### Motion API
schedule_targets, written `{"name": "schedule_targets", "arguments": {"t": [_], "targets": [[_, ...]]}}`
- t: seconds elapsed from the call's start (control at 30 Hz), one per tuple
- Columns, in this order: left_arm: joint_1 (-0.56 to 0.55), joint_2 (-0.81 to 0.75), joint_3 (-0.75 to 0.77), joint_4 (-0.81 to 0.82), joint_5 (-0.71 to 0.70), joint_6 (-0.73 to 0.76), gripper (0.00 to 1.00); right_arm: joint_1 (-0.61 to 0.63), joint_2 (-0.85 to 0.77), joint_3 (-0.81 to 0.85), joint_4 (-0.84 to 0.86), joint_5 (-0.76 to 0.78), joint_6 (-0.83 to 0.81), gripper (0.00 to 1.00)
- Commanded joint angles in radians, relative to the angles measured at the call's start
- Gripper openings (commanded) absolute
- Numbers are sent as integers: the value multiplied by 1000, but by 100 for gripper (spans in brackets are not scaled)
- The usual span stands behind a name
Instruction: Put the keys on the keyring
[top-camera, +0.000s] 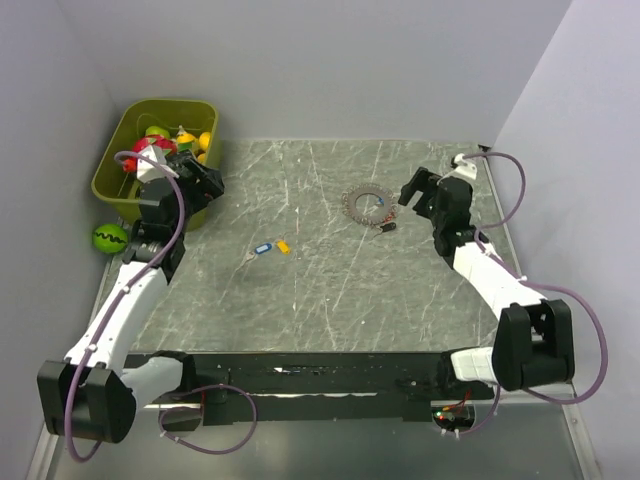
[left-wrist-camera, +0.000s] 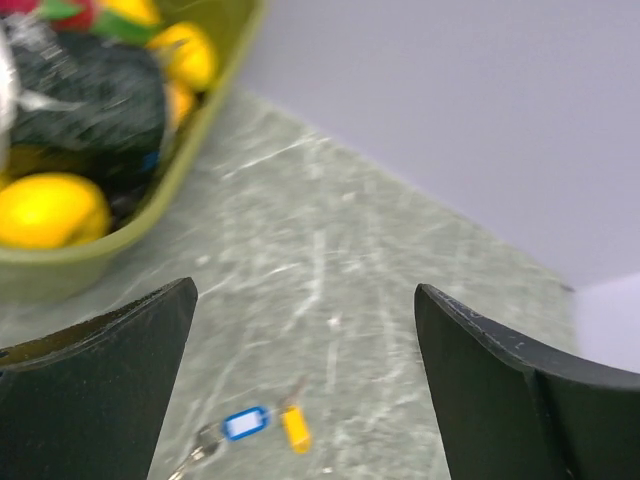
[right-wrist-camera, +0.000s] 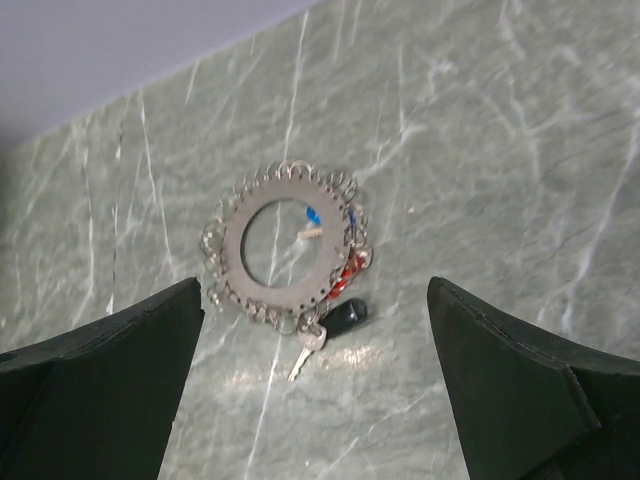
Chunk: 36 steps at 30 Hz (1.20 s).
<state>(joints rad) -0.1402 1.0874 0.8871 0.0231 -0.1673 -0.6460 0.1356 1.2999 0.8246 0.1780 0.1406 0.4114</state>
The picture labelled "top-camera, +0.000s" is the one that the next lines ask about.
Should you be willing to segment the black key fob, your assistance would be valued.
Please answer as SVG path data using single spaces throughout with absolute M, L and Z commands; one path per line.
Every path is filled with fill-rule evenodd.
M 388 233 L 394 231 L 397 228 L 397 224 L 395 222 L 388 222 L 383 224 L 377 228 L 379 234 Z

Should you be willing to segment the blue tag key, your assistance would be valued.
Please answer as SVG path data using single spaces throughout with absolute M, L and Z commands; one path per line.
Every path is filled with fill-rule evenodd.
M 250 249 L 244 256 L 245 262 L 250 262 L 257 258 L 259 255 L 269 252 L 272 249 L 271 243 L 263 243 L 256 246 L 253 249 Z

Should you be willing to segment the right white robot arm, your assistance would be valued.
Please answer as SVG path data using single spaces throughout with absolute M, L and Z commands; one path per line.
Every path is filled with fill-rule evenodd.
M 571 380 L 575 355 L 570 307 L 525 286 L 499 263 L 486 236 L 475 240 L 472 186 L 421 167 L 402 187 L 398 203 L 408 205 L 416 193 L 421 197 L 413 210 L 431 222 L 437 254 L 473 286 L 498 320 L 491 347 L 448 354 L 447 367 L 436 376 L 439 391 L 455 399 L 472 381 L 515 391 Z

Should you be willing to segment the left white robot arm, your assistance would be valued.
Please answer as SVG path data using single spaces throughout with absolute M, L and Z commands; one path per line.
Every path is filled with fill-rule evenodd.
M 225 187 L 218 169 L 187 151 L 163 164 L 141 160 L 158 175 L 140 189 L 140 216 L 116 282 L 80 340 L 63 359 L 44 362 L 37 375 L 46 428 L 64 438 L 79 462 L 85 458 L 75 440 L 119 443 L 139 410 L 165 394 L 185 402 L 198 388 L 195 361 L 184 352 L 159 351 L 140 367 L 124 366 L 182 261 L 187 223 Z

